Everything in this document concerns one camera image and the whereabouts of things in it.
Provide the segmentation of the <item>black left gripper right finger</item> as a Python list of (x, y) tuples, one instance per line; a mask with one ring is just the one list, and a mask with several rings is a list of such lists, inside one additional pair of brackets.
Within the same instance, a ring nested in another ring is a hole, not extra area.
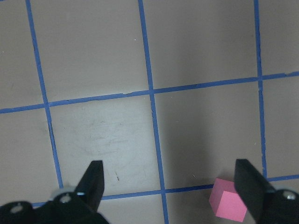
[(235, 190), (256, 223), (259, 223), (276, 193), (275, 188), (247, 159), (235, 161)]

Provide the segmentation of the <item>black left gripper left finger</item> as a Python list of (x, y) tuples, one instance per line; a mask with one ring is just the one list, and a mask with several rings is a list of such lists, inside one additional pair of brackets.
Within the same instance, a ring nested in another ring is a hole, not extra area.
[(79, 196), (93, 211), (97, 211), (104, 193), (103, 161), (92, 161), (74, 193)]

